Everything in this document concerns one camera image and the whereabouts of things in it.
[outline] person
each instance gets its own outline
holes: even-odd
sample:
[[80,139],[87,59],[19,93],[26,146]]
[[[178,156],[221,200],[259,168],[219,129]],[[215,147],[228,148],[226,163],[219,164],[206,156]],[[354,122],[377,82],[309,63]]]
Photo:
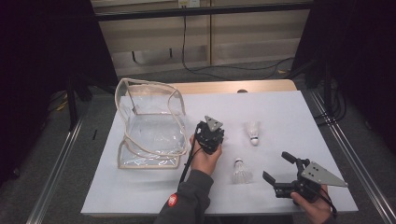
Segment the person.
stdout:
[[[210,220],[211,218],[205,219],[205,210],[210,205],[209,191],[214,183],[211,175],[215,171],[221,153],[221,145],[212,155],[209,155],[200,148],[199,144],[195,144],[194,158],[191,162],[191,171],[187,181],[180,183],[177,192],[169,197],[154,224],[226,223],[222,222],[221,218],[216,218],[216,221]],[[322,188],[327,192],[327,186],[322,186]],[[304,209],[310,223],[336,223],[331,216],[330,206],[321,199],[309,203],[296,192],[293,192],[290,197]],[[247,220],[254,219],[247,217],[242,221],[233,218],[233,223],[252,223]]]

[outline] hand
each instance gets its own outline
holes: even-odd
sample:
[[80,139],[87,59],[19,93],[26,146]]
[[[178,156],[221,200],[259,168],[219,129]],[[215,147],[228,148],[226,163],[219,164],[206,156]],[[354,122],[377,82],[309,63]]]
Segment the hand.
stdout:
[[[321,187],[327,192],[326,185],[322,185]],[[320,194],[327,198],[326,194],[322,190],[320,191]],[[310,223],[323,223],[332,213],[330,206],[320,198],[318,198],[314,203],[309,203],[297,192],[293,192],[290,196],[305,210],[305,214]]]
[[[190,143],[192,144],[192,140],[194,139],[194,135],[190,137]],[[212,154],[206,154],[197,141],[195,141],[195,146],[192,154],[195,154],[194,159],[191,162],[192,170],[199,170],[207,175],[212,175],[216,168],[216,163],[221,155],[221,145],[218,146],[217,150]]]

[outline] clear plastic pouch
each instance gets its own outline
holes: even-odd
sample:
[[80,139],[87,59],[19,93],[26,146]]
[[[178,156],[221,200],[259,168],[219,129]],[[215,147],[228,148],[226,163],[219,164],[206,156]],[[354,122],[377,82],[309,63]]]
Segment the clear plastic pouch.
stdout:
[[119,168],[176,168],[188,145],[181,93],[168,84],[123,78],[115,101],[125,128]]

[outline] red logo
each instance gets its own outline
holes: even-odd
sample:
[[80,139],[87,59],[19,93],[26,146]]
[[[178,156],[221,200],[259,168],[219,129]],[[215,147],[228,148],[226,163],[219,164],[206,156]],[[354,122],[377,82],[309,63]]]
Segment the red logo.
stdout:
[[176,194],[172,194],[169,199],[168,199],[168,205],[169,207],[173,207],[177,202],[177,195]]

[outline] white tabletop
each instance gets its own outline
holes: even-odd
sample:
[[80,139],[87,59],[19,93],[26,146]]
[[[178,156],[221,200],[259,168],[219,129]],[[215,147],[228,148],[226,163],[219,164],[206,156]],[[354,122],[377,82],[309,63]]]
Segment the white tabletop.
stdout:
[[[212,175],[211,215],[269,215],[301,212],[291,199],[278,199],[273,187],[262,179],[266,171],[276,182],[296,179],[297,168],[281,157],[288,151],[296,158],[310,159],[342,178],[334,159],[299,91],[262,93],[216,93],[183,95],[187,113],[187,133],[193,134],[205,115],[224,123],[223,153]],[[260,143],[250,144],[244,131],[246,121],[260,121]],[[157,215],[168,197],[177,190],[184,162],[177,169],[118,169],[118,146],[123,123],[118,114],[107,138],[82,214],[95,217]],[[232,183],[233,162],[244,160],[253,171],[253,182]],[[346,188],[329,187],[339,212],[358,211]]]

